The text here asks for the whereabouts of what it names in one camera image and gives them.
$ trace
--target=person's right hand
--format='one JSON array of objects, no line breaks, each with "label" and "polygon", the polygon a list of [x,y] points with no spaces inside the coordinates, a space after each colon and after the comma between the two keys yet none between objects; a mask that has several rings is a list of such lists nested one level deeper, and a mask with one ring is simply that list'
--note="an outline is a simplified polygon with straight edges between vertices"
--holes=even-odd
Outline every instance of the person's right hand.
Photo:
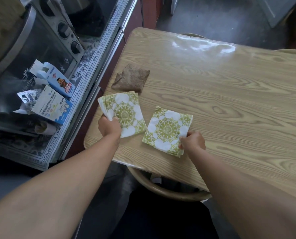
[{"label": "person's right hand", "polygon": [[103,114],[98,121],[98,129],[103,137],[109,134],[114,134],[119,138],[121,136],[120,123],[116,117],[114,117],[112,121],[109,121]]},{"label": "person's right hand", "polygon": [[204,150],[206,149],[206,141],[200,132],[188,131],[187,137],[180,137],[180,141],[179,148],[191,150],[200,147]]}]

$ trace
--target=wood grain tabletop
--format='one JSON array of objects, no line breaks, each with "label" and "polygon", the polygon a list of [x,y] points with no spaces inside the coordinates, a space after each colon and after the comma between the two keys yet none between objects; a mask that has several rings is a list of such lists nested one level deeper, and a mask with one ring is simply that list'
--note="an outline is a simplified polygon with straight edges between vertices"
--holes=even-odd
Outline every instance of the wood grain tabletop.
[{"label": "wood grain tabletop", "polygon": [[[140,107],[192,114],[207,150],[232,167],[296,197],[296,55],[180,34],[135,29],[114,70],[150,70]],[[84,140],[101,139],[98,108]],[[208,190],[186,154],[177,158],[141,140],[122,138],[114,161]]]}]

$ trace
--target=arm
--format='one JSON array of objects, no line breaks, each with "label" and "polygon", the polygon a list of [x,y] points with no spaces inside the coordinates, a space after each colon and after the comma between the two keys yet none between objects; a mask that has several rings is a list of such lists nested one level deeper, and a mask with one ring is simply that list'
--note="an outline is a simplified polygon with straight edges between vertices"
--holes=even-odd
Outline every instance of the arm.
[{"label": "arm", "polygon": [[70,238],[118,148],[118,120],[101,117],[103,138],[0,201],[0,238]]},{"label": "arm", "polygon": [[296,198],[234,170],[205,150],[199,132],[181,138],[214,200],[242,238],[296,238]]}]

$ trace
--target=person's left hand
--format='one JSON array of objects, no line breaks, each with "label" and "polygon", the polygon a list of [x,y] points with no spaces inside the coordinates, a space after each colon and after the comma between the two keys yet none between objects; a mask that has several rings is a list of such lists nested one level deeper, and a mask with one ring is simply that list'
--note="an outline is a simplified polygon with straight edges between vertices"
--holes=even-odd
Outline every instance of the person's left hand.
[{"label": "person's left hand", "polygon": [[114,117],[112,121],[109,121],[103,114],[98,121],[98,129],[103,137],[109,134],[114,134],[116,137],[121,136],[120,123],[116,117]]}]

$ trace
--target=green patterned napkin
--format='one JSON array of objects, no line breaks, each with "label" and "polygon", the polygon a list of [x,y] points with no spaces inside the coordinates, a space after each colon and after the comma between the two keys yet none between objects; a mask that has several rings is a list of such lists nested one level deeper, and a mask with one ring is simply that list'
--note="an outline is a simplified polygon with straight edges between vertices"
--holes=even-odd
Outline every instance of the green patterned napkin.
[{"label": "green patterned napkin", "polygon": [[180,157],[183,155],[183,149],[178,148],[179,137],[187,135],[192,118],[192,115],[157,106],[142,141],[170,155]]},{"label": "green patterned napkin", "polygon": [[146,131],[147,126],[135,92],[117,93],[98,99],[104,115],[110,120],[118,117],[121,125],[121,137],[129,137]]}]

